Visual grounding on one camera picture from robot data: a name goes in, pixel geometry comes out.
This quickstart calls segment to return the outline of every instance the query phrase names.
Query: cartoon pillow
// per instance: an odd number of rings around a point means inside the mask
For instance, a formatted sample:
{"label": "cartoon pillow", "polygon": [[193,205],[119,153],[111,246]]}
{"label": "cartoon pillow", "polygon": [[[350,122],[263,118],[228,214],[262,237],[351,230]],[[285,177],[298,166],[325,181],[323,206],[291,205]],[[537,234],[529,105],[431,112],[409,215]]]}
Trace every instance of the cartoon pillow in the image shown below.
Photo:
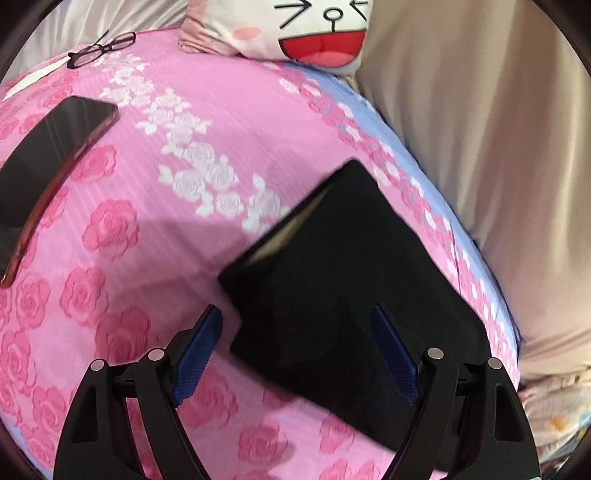
{"label": "cartoon pillow", "polygon": [[333,73],[361,62],[373,0],[189,0],[187,52],[293,60]]}

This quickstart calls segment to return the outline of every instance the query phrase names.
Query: red phone case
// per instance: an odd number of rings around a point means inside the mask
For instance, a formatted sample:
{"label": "red phone case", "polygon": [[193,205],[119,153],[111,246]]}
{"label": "red phone case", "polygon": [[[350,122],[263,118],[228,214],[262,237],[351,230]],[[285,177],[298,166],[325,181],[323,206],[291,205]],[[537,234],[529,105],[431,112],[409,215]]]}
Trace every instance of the red phone case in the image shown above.
{"label": "red phone case", "polygon": [[[85,100],[92,100],[93,102],[102,102],[102,100],[96,100],[91,98],[85,98]],[[105,118],[105,120],[103,120],[92,132],[89,133],[82,145],[73,153],[73,155],[71,155],[63,163],[63,165],[60,167],[60,169],[53,177],[51,182],[49,182],[47,188],[43,191],[43,193],[37,200],[35,207],[33,208],[33,211],[29,215],[24,227],[22,228],[21,234],[18,237],[17,245],[14,251],[12,252],[6,271],[4,272],[4,276],[2,277],[2,281],[0,281],[0,288],[9,288],[14,282],[14,279],[17,276],[18,266],[21,263],[22,256],[27,250],[29,240],[35,232],[35,228],[37,227],[39,220],[43,216],[43,213],[53,200],[53,197],[60,189],[61,185],[64,183],[66,177],[76,166],[76,163],[78,162],[78,160],[80,160],[80,158],[86,152],[86,150],[90,146],[92,146],[109,129],[109,127],[111,127],[111,125],[115,123],[115,121],[118,118],[119,111],[118,109],[116,109],[112,115],[109,115],[107,118]]]}

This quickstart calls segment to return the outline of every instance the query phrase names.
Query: pink bedsheet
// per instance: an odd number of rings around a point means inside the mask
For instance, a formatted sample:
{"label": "pink bedsheet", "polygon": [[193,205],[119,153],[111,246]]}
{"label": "pink bedsheet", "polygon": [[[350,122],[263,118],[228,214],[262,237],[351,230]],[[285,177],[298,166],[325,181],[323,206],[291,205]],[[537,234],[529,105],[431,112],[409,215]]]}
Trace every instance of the pink bedsheet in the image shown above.
{"label": "pink bedsheet", "polygon": [[[365,148],[375,139],[346,106],[331,118],[312,108],[310,98],[330,97],[302,73],[183,53],[176,30],[141,34],[124,51],[78,70],[60,68],[0,103],[0,164],[72,94],[116,102],[121,118],[53,200],[14,286],[0,290],[0,415],[15,441],[50,476],[88,364],[134,361],[165,346],[214,303],[224,313],[222,340],[197,393],[180,408],[212,479],[380,478],[392,452],[229,356],[239,318],[216,276],[357,157],[456,283],[445,219],[431,217],[437,227],[429,230],[404,201],[406,189],[420,186],[396,169],[386,145],[379,154]],[[483,321],[502,358],[504,334]],[[503,360],[517,378],[515,359]],[[132,424],[147,475],[158,478],[135,405]]]}

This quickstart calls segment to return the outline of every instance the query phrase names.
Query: red mouth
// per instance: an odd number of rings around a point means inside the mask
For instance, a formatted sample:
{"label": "red mouth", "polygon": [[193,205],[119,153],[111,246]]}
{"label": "red mouth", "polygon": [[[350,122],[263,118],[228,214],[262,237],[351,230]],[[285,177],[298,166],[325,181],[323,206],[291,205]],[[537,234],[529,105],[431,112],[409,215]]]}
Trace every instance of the red mouth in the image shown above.
{"label": "red mouth", "polygon": [[366,29],[281,38],[286,57],[318,67],[344,67],[361,52]]}

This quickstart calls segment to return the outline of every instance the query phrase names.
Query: smartphone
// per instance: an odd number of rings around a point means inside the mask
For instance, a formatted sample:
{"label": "smartphone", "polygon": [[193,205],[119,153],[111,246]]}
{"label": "smartphone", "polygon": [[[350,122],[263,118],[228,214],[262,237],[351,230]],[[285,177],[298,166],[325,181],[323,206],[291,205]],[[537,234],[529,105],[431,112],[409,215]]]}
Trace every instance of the smartphone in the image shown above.
{"label": "smartphone", "polygon": [[112,103],[68,97],[0,168],[0,288],[14,281],[38,221],[77,160],[117,117]]}

